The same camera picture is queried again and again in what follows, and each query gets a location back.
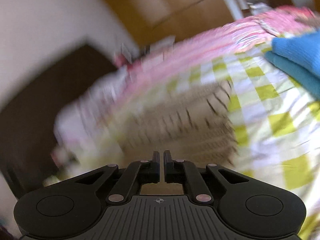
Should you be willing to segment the pink striped bedspread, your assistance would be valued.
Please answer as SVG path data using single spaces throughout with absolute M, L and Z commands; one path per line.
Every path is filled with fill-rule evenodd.
M 166 79 L 216 57 L 242 53 L 282 34 L 304 33 L 318 20 L 319 14 L 309 8 L 284 5 L 149 53 L 117 73 L 125 81 L 140 86 L 152 80 Z

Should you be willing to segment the green white checkered sheet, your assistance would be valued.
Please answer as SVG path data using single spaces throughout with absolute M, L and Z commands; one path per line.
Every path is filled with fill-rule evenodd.
M 299 196 L 306 219 L 298 235 L 319 239 L 319 101 L 267 61 L 271 49 L 271 42 L 256 44 L 140 86 L 117 72 L 100 78 L 56 117 L 57 142 L 78 160 L 66 177 L 139 159 L 119 144 L 131 115 L 194 86 L 228 80 L 237 152 L 220 164 Z

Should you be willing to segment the beige brown-striped knit sweater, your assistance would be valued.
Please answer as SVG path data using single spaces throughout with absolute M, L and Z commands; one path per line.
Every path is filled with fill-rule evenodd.
M 228 117 L 228 81 L 194 86 L 129 117 L 120 148 L 127 157 L 170 150 L 176 159 L 224 163 L 237 152 Z

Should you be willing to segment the wooden wardrobe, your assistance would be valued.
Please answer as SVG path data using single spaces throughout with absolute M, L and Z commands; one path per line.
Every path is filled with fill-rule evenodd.
M 105 0 L 136 44 L 176 41 L 233 22 L 224 0 Z

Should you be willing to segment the folded blue knit sweater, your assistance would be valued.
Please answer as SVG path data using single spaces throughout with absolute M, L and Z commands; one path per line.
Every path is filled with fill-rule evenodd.
M 319 31 L 291 38 L 276 37 L 265 58 L 319 100 Z

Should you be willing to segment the dark wooden headboard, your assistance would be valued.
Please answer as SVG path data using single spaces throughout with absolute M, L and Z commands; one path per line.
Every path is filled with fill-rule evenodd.
M 116 71 L 100 51 L 84 44 L 50 62 L 1 110 L 1 173 L 16 198 L 42 187 L 56 174 L 50 154 L 60 109 L 94 81 Z

